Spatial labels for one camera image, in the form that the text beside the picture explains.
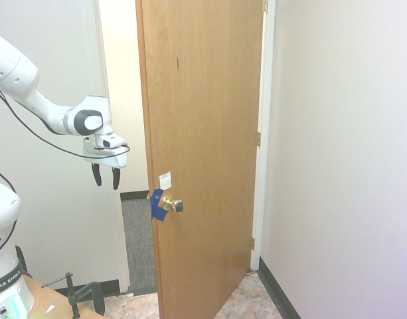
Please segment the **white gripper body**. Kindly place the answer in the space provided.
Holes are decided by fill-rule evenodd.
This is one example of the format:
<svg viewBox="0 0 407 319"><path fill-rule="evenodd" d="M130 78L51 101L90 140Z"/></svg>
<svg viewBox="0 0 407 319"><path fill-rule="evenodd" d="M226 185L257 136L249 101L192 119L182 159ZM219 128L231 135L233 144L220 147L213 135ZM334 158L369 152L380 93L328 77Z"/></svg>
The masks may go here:
<svg viewBox="0 0 407 319"><path fill-rule="evenodd" d="M125 167L127 165L127 146L118 146L114 148L103 148L97 150L89 139L83 141L83 155L87 162L106 165L109 167Z"/></svg>

